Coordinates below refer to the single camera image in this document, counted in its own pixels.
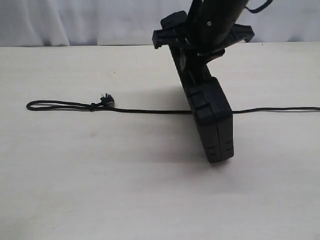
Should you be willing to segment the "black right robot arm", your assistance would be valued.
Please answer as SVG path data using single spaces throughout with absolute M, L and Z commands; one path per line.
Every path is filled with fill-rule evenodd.
M 182 84 L 198 85 L 210 77 L 207 64 L 255 33 L 250 25 L 237 24 L 246 0 L 194 0 L 188 12 L 174 12 L 154 30 L 155 49 L 168 46 Z

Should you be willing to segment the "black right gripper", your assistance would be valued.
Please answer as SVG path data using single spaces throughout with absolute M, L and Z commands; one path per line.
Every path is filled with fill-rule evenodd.
M 199 14 L 190 16 L 185 11 L 174 12 L 160 21 L 162 29 L 153 31 L 154 48 L 167 45 L 172 56 L 177 58 L 181 82 L 210 82 L 212 75 L 207 63 L 223 56 L 226 48 L 238 42 L 250 42 L 255 35 L 249 25 L 236 24 L 233 20 L 229 25 L 226 15 L 204 23 L 197 23 L 199 19 Z

